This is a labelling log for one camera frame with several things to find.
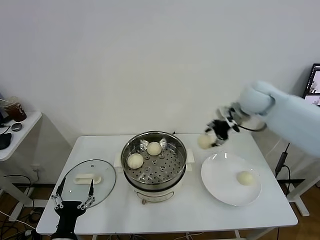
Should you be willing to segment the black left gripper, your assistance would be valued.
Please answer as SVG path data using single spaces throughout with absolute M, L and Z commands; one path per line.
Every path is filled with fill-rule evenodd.
M 63 201 L 62 192 L 66 178 L 64 177 L 57 187 L 55 194 L 51 195 L 54 202 L 54 211 L 59 216 L 57 224 L 57 233 L 73 233 L 75 230 L 78 217 L 85 213 L 85 210 L 95 202 L 94 197 L 94 180 L 91 180 L 88 197 L 84 202 L 80 201 Z

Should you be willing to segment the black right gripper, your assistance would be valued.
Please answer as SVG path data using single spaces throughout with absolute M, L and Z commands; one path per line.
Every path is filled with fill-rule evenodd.
M 231 129 L 229 124 L 224 120 L 214 119 L 210 121 L 204 130 L 205 133 L 214 131 L 216 139 L 211 143 L 211 147 L 219 147 L 229 138 L 228 131 Z

